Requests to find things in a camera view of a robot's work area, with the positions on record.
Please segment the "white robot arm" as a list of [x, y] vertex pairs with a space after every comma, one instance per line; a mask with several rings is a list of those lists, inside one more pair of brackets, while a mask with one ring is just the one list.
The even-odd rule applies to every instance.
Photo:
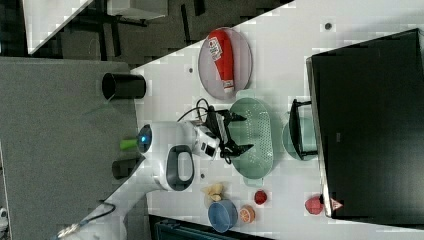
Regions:
[[111, 195], [88, 216], [50, 240], [127, 240], [124, 219], [137, 202], [156, 190], [184, 191], [195, 177], [194, 158], [229, 159], [252, 146], [238, 145], [228, 125], [246, 118], [230, 110], [206, 109], [206, 120], [157, 121], [144, 125], [136, 141], [142, 159]]

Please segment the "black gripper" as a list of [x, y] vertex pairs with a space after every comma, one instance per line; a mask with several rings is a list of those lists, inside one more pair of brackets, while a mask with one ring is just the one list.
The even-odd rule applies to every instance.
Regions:
[[219, 139], [220, 157], [230, 160], [232, 156], [240, 156], [253, 147], [253, 144], [237, 145], [233, 143], [228, 125], [230, 122], [245, 121], [246, 118], [227, 109], [216, 110], [210, 105], [206, 110], [206, 120], [203, 123], [209, 131]]

